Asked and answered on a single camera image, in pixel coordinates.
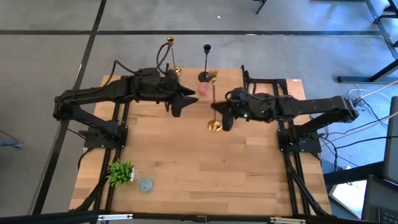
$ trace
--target computer monitor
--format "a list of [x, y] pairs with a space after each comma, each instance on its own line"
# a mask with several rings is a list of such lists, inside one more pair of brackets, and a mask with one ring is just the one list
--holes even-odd
[[[394, 96], [391, 99], [390, 114], [397, 111], [398, 96]], [[398, 115], [389, 120], [387, 136], [398, 136]], [[382, 175], [385, 179], [398, 184], [398, 138], [390, 138], [386, 140]]]

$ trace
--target gold candle holder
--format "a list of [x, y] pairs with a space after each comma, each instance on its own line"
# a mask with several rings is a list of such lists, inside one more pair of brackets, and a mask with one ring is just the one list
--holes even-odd
[[172, 50], [172, 57], [173, 57], [173, 67], [170, 68], [171, 71], [175, 72], [178, 76], [181, 75], [181, 68], [178, 66], [175, 66], [175, 60], [174, 60], [174, 37], [168, 37], [167, 42], [169, 43], [171, 50]]
[[[214, 85], [214, 82], [217, 80], [218, 70], [210, 70], [209, 74], [211, 77], [211, 85], [213, 87], [213, 103], [215, 103], [216, 102], [216, 86]], [[216, 119], [216, 110], [214, 110], [214, 119], [210, 120], [207, 123], [207, 128], [211, 132], [218, 132], [223, 129], [223, 123]]]

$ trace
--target wooden table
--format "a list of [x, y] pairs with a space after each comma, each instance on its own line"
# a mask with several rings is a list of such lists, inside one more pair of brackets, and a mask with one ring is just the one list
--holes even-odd
[[[197, 90], [202, 68], [183, 68], [181, 83]], [[241, 70], [219, 69], [216, 100], [242, 86]], [[287, 80], [289, 94], [305, 99], [302, 82]], [[257, 85], [256, 91], [273, 93], [272, 85]], [[292, 214], [283, 155], [277, 142], [277, 122], [245, 122], [238, 119], [230, 132], [211, 133], [207, 122], [213, 118], [208, 96], [172, 117], [163, 104], [132, 102], [127, 125], [129, 134], [122, 161], [135, 164], [134, 182], [114, 193], [112, 211], [139, 213], [193, 213], [213, 215]], [[98, 103], [94, 114], [111, 119], [114, 103]], [[295, 124], [308, 116], [299, 116]], [[70, 208], [79, 206], [98, 182], [104, 149], [95, 149], [81, 162]], [[305, 182], [317, 202], [331, 212], [319, 160], [301, 153]], [[141, 178], [150, 178], [150, 193], [139, 191]], [[104, 208], [108, 186], [100, 208]], [[302, 201], [296, 186], [299, 211]]]

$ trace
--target green plant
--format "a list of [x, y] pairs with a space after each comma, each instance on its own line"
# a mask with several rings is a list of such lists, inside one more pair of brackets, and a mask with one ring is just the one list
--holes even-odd
[[131, 164], [131, 161], [120, 162], [117, 160], [110, 163], [109, 175], [107, 176], [110, 186], [120, 188], [130, 183], [133, 167], [134, 165]]

